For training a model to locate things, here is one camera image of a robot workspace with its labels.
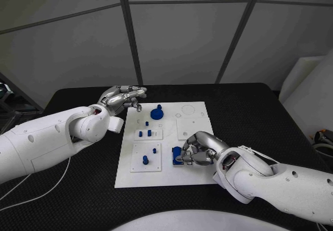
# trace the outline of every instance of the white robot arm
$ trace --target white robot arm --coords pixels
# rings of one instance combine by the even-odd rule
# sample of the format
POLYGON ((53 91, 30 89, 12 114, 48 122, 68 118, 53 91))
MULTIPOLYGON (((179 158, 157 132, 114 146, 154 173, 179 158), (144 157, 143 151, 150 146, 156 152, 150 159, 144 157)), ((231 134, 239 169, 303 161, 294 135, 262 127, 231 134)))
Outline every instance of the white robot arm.
POLYGON ((0 135, 0 184, 56 165, 98 142, 107 130, 120 133, 124 120, 114 116, 126 107, 141 111, 136 96, 144 98, 146 91, 114 86, 97 104, 35 119, 0 135))
POLYGON ((262 198, 281 212, 320 224, 333 225, 333 174, 281 164, 268 165, 268 156, 245 146, 229 148, 209 133, 187 139, 177 161, 209 165, 216 162, 215 182, 245 204, 262 198), (193 154, 186 155, 192 146, 193 154))

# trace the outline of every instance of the black table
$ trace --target black table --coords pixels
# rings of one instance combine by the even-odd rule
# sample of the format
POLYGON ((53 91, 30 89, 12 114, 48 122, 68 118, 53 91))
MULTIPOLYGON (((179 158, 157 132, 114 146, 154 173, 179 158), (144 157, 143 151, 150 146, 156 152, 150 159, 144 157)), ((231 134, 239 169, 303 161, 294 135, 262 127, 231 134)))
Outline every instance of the black table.
MULTIPOLYGON (((280 162, 329 172, 307 139, 267 85, 208 84, 146 86, 141 103, 205 101, 215 135, 229 146, 245 145, 280 162)), ((45 114, 97 103, 107 87, 62 89, 45 114)), ((287 229, 306 230, 314 223, 280 212, 255 198, 244 205, 219 185, 115 189, 123 132, 72 157, 66 176, 39 200, 0 212, 2 230, 110 230, 130 220, 176 209, 238 213, 287 229)), ((42 195, 58 182, 68 160, 36 173, 0 202, 6 207, 42 195)), ((20 182, 0 186, 3 195, 20 182)))

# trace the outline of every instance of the wall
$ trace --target wall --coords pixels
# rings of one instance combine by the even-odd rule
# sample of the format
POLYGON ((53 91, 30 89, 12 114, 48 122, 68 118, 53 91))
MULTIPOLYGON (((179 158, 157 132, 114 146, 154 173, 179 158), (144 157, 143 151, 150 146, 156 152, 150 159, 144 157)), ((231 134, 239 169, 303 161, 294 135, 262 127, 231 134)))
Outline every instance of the wall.
POLYGON ((280 90, 298 57, 333 48, 332 27, 330 0, 4 0, 0 73, 40 109, 72 87, 280 90))

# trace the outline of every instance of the blue knob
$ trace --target blue knob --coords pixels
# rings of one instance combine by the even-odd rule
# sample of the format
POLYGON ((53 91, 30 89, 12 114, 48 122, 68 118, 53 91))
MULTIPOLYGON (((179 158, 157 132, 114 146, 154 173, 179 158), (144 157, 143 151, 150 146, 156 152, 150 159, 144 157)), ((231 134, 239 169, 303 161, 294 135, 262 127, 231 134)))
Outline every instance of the blue knob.
POLYGON ((162 110, 162 105, 159 104, 157 108, 153 109, 151 112, 150 112, 150 117, 151 117, 151 119, 159 120, 159 119, 163 118, 163 115, 164 115, 164 113, 163 113, 163 110, 162 110))
POLYGON ((144 163, 144 165, 147 165, 149 164, 149 158, 147 158, 147 156, 144 155, 144 157, 143 157, 143 163, 144 163))

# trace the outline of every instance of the robotic hand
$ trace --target robotic hand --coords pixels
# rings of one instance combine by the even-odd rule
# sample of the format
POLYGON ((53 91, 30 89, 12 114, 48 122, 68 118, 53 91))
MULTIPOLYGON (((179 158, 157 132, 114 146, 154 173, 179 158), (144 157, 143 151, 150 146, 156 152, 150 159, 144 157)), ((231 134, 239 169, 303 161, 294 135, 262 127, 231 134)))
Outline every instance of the robotic hand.
POLYGON ((209 165, 215 159, 213 180, 244 204, 260 197, 281 212, 333 225, 333 174, 277 161, 270 166, 255 154, 275 161, 245 146, 229 148, 199 131, 186 140, 176 160, 209 165), (193 154, 186 155, 190 146, 193 154))
POLYGON ((35 119, 0 135, 0 184, 56 165, 98 142, 107 130, 120 133, 124 120, 114 116, 127 107, 141 111, 136 97, 144 98, 146 91, 114 86, 97 104, 35 119))

